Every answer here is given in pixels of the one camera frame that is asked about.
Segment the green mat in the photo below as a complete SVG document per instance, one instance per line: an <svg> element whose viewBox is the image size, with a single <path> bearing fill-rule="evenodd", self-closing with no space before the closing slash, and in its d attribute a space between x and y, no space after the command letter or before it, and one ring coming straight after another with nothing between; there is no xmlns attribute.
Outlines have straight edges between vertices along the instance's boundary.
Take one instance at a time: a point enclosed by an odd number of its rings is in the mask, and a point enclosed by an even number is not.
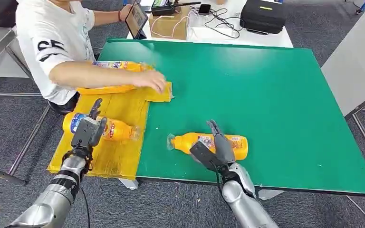
<svg viewBox="0 0 365 228"><path fill-rule="evenodd" d="M139 177L211 181L167 135L246 136L239 163L257 186L365 194L365 160L308 49L109 39L100 60L153 64L173 82L170 103L151 103Z"/></svg>

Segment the wrist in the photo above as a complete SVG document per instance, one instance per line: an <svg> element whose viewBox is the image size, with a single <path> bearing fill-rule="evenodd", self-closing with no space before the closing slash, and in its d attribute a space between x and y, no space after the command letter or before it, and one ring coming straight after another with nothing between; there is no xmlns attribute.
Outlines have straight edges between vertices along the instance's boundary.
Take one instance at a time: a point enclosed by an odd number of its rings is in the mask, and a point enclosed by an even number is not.
<svg viewBox="0 0 365 228"><path fill-rule="evenodd" d="M118 22L122 21L121 20L121 11L117 11L117 15L118 15Z"/></svg>

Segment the white cable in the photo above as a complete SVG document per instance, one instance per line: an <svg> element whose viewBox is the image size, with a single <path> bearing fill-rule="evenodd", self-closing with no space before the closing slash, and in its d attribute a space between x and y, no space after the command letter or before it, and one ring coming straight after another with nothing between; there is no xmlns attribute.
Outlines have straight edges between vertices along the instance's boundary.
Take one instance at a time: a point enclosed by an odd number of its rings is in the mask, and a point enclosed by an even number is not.
<svg viewBox="0 0 365 228"><path fill-rule="evenodd" d="M357 203L355 203L349 196L346 196L350 201L352 201L352 203L353 204L355 204L356 205L356 207L357 208L359 208L359 210L365 215L365 212L363 211L363 209L361 209L360 207L359 207L359 205L357 204Z"/></svg>
<svg viewBox="0 0 365 228"><path fill-rule="evenodd" d="M158 19L160 19L160 18L164 17L164 16L160 16L160 17L156 18L156 20L154 20L154 21L153 21L152 26L150 27L150 31L151 31L153 34L158 35L158 36L161 36L161 37L163 37L163 38L173 38L173 37L174 37L174 31L175 31L175 28L177 27L177 25L178 25L178 24L180 24L180 23L181 23L181 22L182 22L185 18L188 18L188 20L189 20L189 15L190 15L190 13L191 13L191 11L188 13L188 15L187 15L187 16L185 16L185 17L181 18L181 20L180 20L177 24L175 24L175 26L174 26L174 28L173 28L173 31L172 31L172 34L171 34L171 36L163 36L163 35L160 35L159 33L156 33L156 32L154 32L154 31L153 31L153 26L154 26L154 24L156 23L156 21L157 21Z"/></svg>

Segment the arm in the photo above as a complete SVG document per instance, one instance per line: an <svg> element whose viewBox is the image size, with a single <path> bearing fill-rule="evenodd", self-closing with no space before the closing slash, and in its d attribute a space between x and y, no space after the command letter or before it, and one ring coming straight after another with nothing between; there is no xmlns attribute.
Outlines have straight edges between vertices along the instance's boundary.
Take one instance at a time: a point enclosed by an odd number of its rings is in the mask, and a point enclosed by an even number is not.
<svg viewBox="0 0 365 228"><path fill-rule="evenodd" d="M162 92L164 76L156 71L141 73L123 69L100 68L87 61L65 61L56 65L49 73L49 79L62 86L100 88L104 86L134 85L148 86Z"/></svg>
<svg viewBox="0 0 365 228"><path fill-rule="evenodd" d="M84 88L134 85L148 86L162 92L166 81L156 71L134 73L122 69L106 69L88 61L75 61L68 53L67 43L55 27L39 24L32 30L36 61L47 77L58 85Z"/></svg>
<svg viewBox="0 0 365 228"><path fill-rule="evenodd" d="M131 7L132 5L128 4L124 6L121 11L112 11L112 12L93 11L95 17L94 26L125 21L126 16L128 16Z"/></svg>
<svg viewBox="0 0 365 228"><path fill-rule="evenodd" d="M102 12L102 11L94 11L95 15L95 24L94 26L110 24L114 22L119 22L119 11L112 12Z"/></svg>

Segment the floor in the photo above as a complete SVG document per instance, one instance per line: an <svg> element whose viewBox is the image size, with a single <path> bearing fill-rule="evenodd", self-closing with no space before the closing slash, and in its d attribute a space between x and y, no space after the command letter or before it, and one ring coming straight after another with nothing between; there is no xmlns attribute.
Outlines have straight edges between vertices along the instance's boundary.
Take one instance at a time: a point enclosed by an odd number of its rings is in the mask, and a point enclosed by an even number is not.
<svg viewBox="0 0 365 228"><path fill-rule="evenodd" d="M86 0L83 4L95 10L121 7L117 0ZM293 46L312 49L320 65L358 19L354 15L356 7L342 0L285 0L285 4L289 10L286 26ZM101 26L90 33L93 46L99 48L108 36L126 35L126 27L121 24ZM28 79L0 78L0 91L38 89ZM0 98L1 170L10 168L46 105L40 98ZM360 117L365 125L365 112ZM29 184L18 187L0 180L0 227L30 206L52 178L46 167L62 135L62 118L49 112L17 171L16 176L29 179ZM361 133L352 120L347 122L365 157ZM93 228L240 227L215 186L143 181L137 190L127 190L115 179L86 177L82 187ZM365 210L364 197L353 199ZM281 228L365 228L365 216L345 196L285 192L263 205ZM65 227L87 227L81 196Z"/></svg>

